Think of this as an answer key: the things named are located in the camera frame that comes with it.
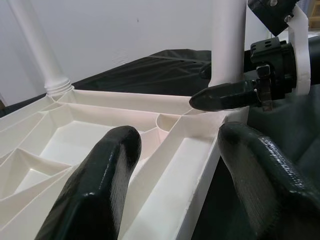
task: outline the white support column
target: white support column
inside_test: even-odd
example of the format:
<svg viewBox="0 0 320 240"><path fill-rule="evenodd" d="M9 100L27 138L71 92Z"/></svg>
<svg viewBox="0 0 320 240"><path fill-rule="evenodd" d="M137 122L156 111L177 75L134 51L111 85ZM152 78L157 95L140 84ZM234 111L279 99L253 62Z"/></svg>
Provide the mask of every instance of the white support column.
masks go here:
<svg viewBox="0 0 320 240"><path fill-rule="evenodd" d="M209 87L244 77L247 0L213 0Z"/></svg>
<svg viewBox="0 0 320 240"><path fill-rule="evenodd" d="M59 96L72 90L73 86L55 58L31 0L8 0L8 3L34 55L48 95Z"/></svg>

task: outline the white background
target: white background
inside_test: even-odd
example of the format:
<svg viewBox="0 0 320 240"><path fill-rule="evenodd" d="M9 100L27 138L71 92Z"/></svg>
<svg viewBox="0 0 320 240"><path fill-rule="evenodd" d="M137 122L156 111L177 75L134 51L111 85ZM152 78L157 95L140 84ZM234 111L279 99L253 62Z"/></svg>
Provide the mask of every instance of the white background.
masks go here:
<svg viewBox="0 0 320 240"><path fill-rule="evenodd" d="M31 0L71 82L166 49L211 50L214 1ZM268 31L250 10L246 22L248 49ZM6 105L45 92L33 61L8 3L0 1L0 97Z"/></svg>

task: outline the white mounting bracket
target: white mounting bracket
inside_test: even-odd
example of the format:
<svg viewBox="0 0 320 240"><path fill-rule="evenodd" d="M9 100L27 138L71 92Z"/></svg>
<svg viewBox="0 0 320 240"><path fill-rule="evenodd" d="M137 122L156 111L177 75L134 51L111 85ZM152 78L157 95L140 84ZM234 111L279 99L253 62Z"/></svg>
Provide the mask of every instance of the white mounting bracket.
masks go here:
<svg viewBox="0 0 320 240"><path fill-rule="evenodd" d="M286 18L289 26L289 43L292 44L296 65L296 95L307 95L311 84L311 65L309 54L308 28L306 14L297 5L293 9L293 17Z"/></svg>

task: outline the black tarp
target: black tarp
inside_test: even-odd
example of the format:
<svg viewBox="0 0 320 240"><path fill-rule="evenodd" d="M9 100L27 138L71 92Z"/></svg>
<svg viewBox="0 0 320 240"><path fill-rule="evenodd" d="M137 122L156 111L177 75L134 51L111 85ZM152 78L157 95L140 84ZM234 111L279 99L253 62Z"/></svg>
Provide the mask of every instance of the black tarp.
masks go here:
<svg viewBox="0 0 320 240"><path fill-rule="evenodd" d="M199 70L210 62L210 51L165 50L89 77L73 85L79 90L192 96L208 86ZM0 116L32 101L9 106ZM271 137L284 155L320 184L320 85L310 94L274 101L272 112L251 107L248 125ZM220 159L203 205L193 240L254 239L232 178Z"/></svg>

